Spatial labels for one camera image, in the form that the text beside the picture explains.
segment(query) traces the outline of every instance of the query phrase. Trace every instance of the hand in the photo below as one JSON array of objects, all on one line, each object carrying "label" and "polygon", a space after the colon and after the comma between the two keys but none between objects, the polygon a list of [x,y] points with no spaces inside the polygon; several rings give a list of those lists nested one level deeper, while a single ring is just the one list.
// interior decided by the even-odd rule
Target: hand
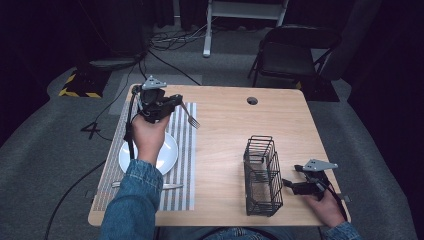
[{"label": "hand", "polygon": [[133,122],[134,142],[137,146],[137,159],[144,160],[156,166],[159,151],[165,141],[165,129],[170,116],[161,119],[157,123],[149,123],[140,115]]},{"label": "hand", "polygon": [[304,195],[303,198],[308,205],[314,210],[318,218],[325,225],[333,228],[345,222],[345,219],[340,212],[336,199],[329,190],[325,190],[324,197],[318,201],[314,196]]}]

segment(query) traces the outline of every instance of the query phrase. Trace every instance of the gray carpet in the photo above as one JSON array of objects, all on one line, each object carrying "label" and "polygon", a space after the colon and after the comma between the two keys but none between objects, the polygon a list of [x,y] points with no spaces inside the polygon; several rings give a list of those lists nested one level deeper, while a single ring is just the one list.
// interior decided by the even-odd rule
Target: gray carpet
[{"label": "gray carpet", "polygon": [[[178,51],[155,54],[190,76],[201,76],[203,85],[249,87],[251,80],[246,76],[264,33],[215,34],[208,59],[202,57],[202,40]],[[145,61],[147,75],[180,75],[151,55]],[[72,69],[52,81],[48,88],[50,101],[29,117],[0,149],[0,239],[41,239],[61,196],[108,154],[109,141],[97,135],[89,140],[89,134],[80,129],[93,122],[115,99],[129,69],[112,73],[102,99],[59,97],[71,72]],[[265,78],[258,80],[258,87],[281,88],[287,84]],[[364,239],[417,239],[402,190],[346,102],[349,85],[342,80],[333,85],[340,102],[308,105],[330,161],[340,166],[335,174],[343,194],[353,200],[348,203],[353,224]],[[98,127],[103,137],[112,138],[119,116],[108,111],[98,118]],[[90,193],[95,191],[101,171],[102,168],[90,174],[65,199],[53,222],[50,239],[96,239],[99,228],[90,226],[87,216]],[[298,239],[319,239],[315,227],[293,230]]]}]

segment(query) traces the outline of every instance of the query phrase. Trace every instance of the denim jacket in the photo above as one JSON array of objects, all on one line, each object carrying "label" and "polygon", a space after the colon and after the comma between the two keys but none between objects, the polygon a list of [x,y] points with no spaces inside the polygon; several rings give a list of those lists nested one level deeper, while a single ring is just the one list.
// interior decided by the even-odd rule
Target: denim jacket
[{"label": "denim jacket", "polygon": [[[163,177],[155,166],[131,160],[120,189],[109,203],[99,239],[153,239],[155,213],[159,208]],[[358,232],[348,222],[324,233],[328,240],[360,240]],[[206,240],[268,238],[251,229],[228,228],[207,236]]]}]

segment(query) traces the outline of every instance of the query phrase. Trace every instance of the fork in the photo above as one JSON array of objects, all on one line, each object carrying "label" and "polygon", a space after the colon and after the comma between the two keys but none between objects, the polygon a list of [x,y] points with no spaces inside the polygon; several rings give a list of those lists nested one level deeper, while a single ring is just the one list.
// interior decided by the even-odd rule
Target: fork
[{"label": "fork", "polygon": [[191,126],[193,126],[196,129],[198,129],[200,127],[200,123],[198,121],[196,121],[196,119],[194,119],[193,116],[190,115],[190,113],[188,112],[188,110],[187,110],[184,102],[181,102],[181,107],[183,107],[184,111],[187,113],[188,123],[190,123]]}]

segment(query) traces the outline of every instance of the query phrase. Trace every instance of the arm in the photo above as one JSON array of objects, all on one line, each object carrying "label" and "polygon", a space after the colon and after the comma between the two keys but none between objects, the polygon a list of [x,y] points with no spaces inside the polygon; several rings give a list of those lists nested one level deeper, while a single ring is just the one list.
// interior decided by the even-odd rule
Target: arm
[{"label": "arm", "polygon": [[346,222],[339,206],[330,191],[325,190],[324,197],[318,201],[313,196],[303,196],[321,221],[331,229],[324,233],[327,240],[362,239],[352,224]]},{"label": "arm", "polygon": [[106,209],[100,239],[153,239],[163,187],[163,176],[155,166],[168,122],[169,116],[156,124],[134,118],[137,158],[142,160],[131,160],[119,192]]}]

